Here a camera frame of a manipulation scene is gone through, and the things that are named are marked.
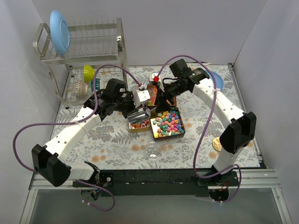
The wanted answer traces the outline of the tin of star candies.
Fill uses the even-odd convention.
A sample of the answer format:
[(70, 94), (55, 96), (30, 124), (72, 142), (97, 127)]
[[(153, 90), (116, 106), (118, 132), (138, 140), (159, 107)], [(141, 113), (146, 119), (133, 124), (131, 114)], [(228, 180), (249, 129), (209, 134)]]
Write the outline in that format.
[(150, 125), (154, 141), (180, 138), (186, 133), (181, 114), (176, 107), (170, 111), (153, 112)]

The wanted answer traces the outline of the silver metal scoop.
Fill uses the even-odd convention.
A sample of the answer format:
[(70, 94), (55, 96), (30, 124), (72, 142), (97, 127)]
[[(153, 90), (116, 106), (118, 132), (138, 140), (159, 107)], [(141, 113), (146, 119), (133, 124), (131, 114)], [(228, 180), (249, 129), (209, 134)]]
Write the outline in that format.
[(150, 118), (150, 109), (146, 107), (137, 108), (127, 116), (130, 124), (136, 124)]

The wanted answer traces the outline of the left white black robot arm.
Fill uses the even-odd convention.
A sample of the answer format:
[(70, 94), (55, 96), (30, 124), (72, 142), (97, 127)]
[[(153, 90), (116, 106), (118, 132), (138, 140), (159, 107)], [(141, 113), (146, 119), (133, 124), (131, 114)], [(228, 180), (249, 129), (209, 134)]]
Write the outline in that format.
[(90, 162), (67, 162), (73, 148), (113, 112), (121, 112), (130, 123), (148, 118), (140, 115), (139, 106), (150, 100), (144, 87), (128, 91), (123, 81), (112, 78), (104, 89), (98, 90), (79, 110), (76, 117), (52, 140), (32, 149), (34, 170), (59, 187), (67, 180), (83, 180), (93, 187), (99, 183), (100, 169)]

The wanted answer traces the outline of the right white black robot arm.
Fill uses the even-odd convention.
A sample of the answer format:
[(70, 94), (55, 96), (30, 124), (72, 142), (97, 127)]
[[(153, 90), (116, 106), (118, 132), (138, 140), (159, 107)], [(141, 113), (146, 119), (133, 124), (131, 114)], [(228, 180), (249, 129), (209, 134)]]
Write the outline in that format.
[(197, 176), (216, 185), (228, 180), (228, 174), (236, 167), (241, 151), (253, 140), (256, 130), (256, 115), (235, 106), (218, 88), (214, 75), (205, 66), (192, 70), (186, 64), (185, 55), (175, 57), (170, 65), (175, 79), (169, 84), (157, 87), (155, 112), (173, 110), (174, 98), (189, 91), (200, 98), (215, 114), (225, 128), (220, 136), (222, 150), (212, 165), (210, 173)]

